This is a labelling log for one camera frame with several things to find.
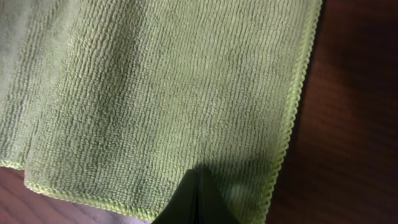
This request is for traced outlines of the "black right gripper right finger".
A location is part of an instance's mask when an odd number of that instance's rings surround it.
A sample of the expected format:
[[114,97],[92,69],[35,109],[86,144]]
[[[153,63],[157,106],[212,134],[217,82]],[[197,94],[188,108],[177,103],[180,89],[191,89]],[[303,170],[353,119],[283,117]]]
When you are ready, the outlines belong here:
[[198,171],[197,215],[199,224],[239,224],[208,169]]

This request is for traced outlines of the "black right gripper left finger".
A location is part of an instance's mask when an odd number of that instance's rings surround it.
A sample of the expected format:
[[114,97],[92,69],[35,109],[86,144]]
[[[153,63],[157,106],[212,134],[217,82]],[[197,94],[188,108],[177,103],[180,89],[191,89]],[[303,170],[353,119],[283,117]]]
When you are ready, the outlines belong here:
[[197,172],[187,170],[172,198],[152,224],[194,224],[197,205]]

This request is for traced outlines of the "green microfiber cloth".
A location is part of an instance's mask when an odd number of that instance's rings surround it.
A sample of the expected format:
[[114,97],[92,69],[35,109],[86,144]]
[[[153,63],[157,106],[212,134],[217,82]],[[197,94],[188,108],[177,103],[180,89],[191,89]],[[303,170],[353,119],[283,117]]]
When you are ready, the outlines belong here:
[[1,165],[51,197],[153,220],[209,168],[264,223],[319,0],[1,2]]

